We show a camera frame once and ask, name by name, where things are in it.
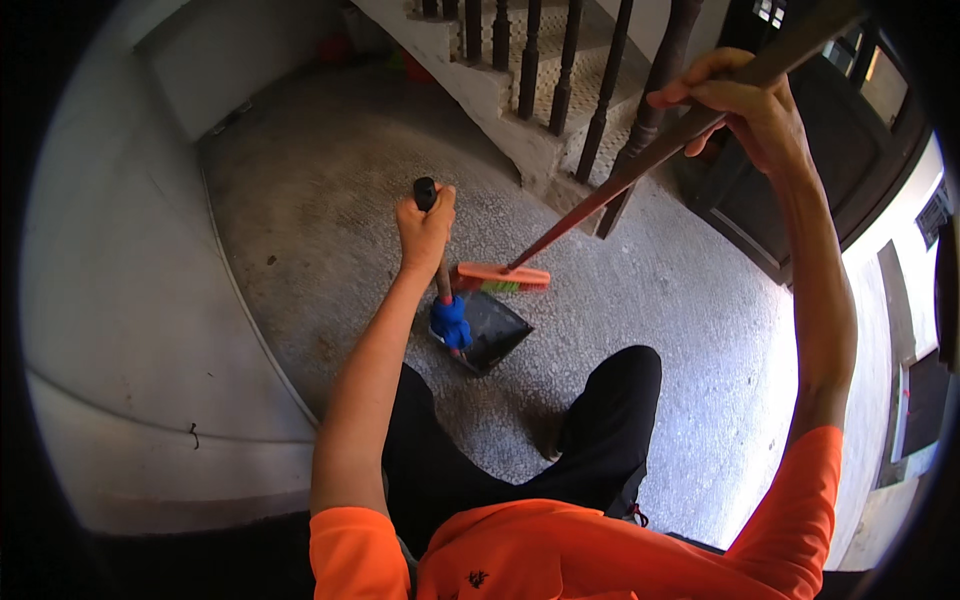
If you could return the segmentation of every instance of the orange t-shirt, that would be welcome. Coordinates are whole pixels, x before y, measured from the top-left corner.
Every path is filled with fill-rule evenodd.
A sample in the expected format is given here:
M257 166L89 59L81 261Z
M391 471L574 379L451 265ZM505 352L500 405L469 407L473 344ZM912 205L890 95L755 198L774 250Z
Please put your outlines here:
M833 535L843 434L819 427L783 457L770 490L723 556L554 500L465 511L434 534L417 598L812 598ZM310 520L314 598L406 598L394 527L363 508Z

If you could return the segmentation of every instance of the left hand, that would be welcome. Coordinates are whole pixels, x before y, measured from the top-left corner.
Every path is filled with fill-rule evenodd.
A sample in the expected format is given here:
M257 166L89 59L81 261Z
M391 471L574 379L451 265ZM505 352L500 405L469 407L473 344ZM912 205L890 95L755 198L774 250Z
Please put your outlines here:
M400 270L426 276L427 280L437 273L456 216L456 188L441 183L436 186L437 201L429 212L422 212L409 196L396 203L396 228L403 251Z
M653 108L671 108L693 98L708 108L727 113L719 123L686 144L687 156L700 154L710 135L727 126L757 170L774 183L783 183L795 173L806 177L811 171L815 174L804 122L786 75L780 75L767 89L711 79L741 68L753 58L746 50L717 48L696 59L663 89L650 92L647 102Z

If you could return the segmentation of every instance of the speckled floor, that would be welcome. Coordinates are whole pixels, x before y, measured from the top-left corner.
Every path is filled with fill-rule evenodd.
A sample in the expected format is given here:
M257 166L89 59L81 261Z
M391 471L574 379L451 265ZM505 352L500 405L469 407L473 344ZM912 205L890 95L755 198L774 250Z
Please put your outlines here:
M396 273L393 204L416 177L457 186L451 264L507 262L558 218L439 87L377 66L276 84L201 151L237 283L319 416ZM427 336L429 295L406 360L457 445L520 482L548 465L532 432L593 367L631 344L655 348L663 384L640 503L656 530L727 547L782 454L797 382L792 298L673 187L664 173L646 178L612 239L576 230L534 260L550 291L503 299L536 330L489 376L468 375Z

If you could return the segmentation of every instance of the leg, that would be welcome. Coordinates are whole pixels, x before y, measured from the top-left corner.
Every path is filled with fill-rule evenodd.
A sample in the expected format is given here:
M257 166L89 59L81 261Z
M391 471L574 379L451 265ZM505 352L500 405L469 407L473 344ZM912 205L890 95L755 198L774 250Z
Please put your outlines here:
M660 396L660 357L646 346L614 354L590 374L564 417L556 464L523 484L545 497L606 511L628 479L646 474Z
M383 448L387 508L396 533L415 558L453 515L510 499L515 486L480 469L437 422L433 394L403 365Z

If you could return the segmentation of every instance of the stair railing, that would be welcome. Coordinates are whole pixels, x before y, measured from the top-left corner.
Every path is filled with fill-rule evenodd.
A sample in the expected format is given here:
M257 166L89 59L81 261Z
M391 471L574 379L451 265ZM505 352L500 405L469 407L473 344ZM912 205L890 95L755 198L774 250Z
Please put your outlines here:
M597 110L590 119L590 129L587 131L587 141L580 154L580 164L574 179L586 183L590 179L593 161L600 149L600 140L603 131L607 128L607 109L610 107L610 98L616 88L616 77L620 72L620 60L623 58L623 47L627 43L627 28L630 26L630 13L634 9L634 0L621 0L620 11L616 16L616 25L613 28L613 40L610 53L607 55L607 66L603 72L603 82L600 84L600 96L597 99Z
M650 106L650 103L647 102L647 93L660 89L680 75L680 70L684 67L686 45L690 41L690 31L700 14L700 7L703 2L704 0L670 0L670 18L667 20L666 31L663 32L663 39L657 48L657 55L654 56L654 62L650 66L647 83L643 86L643 98L640 100L640 106L636 109L636 119L630 127L630 137L623 148L620 149L616 161L613 163L613 173L624 162L646 148L647 144L657 135L657 129L660 128L664 111ZM607 204L603 217L600 218L600 225L597 227L598 237L606 239L613 231L617 221L620 220L620 215L623 214L623 209L627 206L627 201L634 192L634 188L635 186L631 185L621 192L616 199Z
M455 21L460 18L460 0L444 0L444 19Z
M534 115L534 97L537 95L537 65L540 63L540 50L537 38L540 34L540 0L530 0L527 8L527 45L523 48L523 60L520 66L520 101L516 116L524 121Z
M493 68L510 69L510 20L507 19L507 0L496 0L496 18L493 20Z
M483 46L481 33L481 14L482 7L480 0L464 0L464 19L467 25L467 60L470 62L480 62L481 48Z
M560 79L553 88L553 107L550 110L550 125L547 128L554 135L562 135L566 125L566 111L570 106L570 70L577 56L577 38L580 36L580 15L584 11L584 0L570 0L566 14L566 33L564 34L564 54L560 62Z

